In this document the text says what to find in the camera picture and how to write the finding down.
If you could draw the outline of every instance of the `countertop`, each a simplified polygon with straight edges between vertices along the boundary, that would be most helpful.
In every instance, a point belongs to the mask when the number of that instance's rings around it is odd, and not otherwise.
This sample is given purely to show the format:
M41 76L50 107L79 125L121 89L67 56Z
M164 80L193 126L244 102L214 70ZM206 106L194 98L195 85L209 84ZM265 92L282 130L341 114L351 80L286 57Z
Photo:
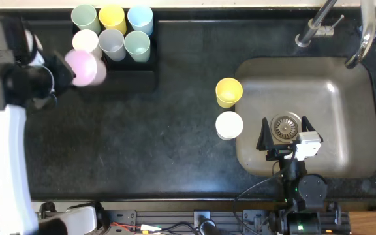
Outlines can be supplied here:
M65 55L72 48L69 11L7 13L29 21L45 52ZM360 40L358 9L329 14L325 24L345 15L332 38L313 39L308 48L295 45L295 36L315 13L155 10L159 85L153 93L99 95L86 102L71 89L56 109L28 113L25 156L32 199L219 200L262 181L240 166L235 140L223 141L215 132L215 119L225 111L216 103L215 85L254 57L353 54ZM376 101L376 41L364 65ZM376 174L327 181L329 199L376 198ZM283 193L272 180L249 197L283 200Z

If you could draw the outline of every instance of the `sink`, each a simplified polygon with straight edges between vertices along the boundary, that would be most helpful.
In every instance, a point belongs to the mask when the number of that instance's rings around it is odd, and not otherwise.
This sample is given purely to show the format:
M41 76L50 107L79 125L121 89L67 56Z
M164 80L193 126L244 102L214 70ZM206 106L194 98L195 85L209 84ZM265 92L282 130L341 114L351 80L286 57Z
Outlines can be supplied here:
M309 173L361 178L376 171L376 108L371 78L362 65L344 58L256 58L243 62L235 78L243 86L236 103L244 129L236 139L240 164L251 174L270 176L273 161L256 150L262 119L275 144L294 140L306 116L323 137L318 154L307 158Z

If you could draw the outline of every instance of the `sink drain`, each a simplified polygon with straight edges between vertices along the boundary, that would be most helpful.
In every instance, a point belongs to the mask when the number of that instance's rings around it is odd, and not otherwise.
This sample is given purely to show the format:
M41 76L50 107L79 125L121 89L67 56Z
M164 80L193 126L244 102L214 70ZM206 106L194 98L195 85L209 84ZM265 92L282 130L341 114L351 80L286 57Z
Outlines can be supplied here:
M272 134L281 142L290 142L299 131L300 118L292 113L276 115L271 124Z

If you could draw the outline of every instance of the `faucet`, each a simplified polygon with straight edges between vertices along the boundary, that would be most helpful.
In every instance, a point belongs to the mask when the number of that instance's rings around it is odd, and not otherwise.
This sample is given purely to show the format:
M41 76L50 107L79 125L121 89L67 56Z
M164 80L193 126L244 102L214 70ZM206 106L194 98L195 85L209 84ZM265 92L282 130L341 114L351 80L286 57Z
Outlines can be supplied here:
M331 37L334 34L334 27L343 19L343 15L340 19L332 26L321 26L321 22L324 20L326 15L333 8L337 0L327 0L323 7L320 8L318 13L313 19L308 21L308 24L300 33L296 36L295 42L301 47L307 47L310 45L311 39L313 37ZM354 68L363 58L371 48L373 39L375 37L375 5L373 0L360 0L360 8L362 13L362 35L359 49L356 53L348 58L345 62L345 66L348 69Z

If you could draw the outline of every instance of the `black tray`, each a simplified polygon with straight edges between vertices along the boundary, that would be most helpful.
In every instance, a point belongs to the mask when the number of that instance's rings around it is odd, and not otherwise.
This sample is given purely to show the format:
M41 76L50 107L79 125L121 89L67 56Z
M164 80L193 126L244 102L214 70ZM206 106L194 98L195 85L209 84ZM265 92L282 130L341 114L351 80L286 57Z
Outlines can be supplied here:
M107 68L105 81L97 86L76 87L81 97L88 100L97 93L116 94L116 93L149 93L155 91L158 83L157 77L157 22L153 19L153 33L150 38L150 58L147 62L135 62L134 59L126 52L126 56L121 61L111 60L102 52L102 61ZM127 36L134 31L131 24L126 19ZM79 31L76 25L73 25L72 32L75 34Z

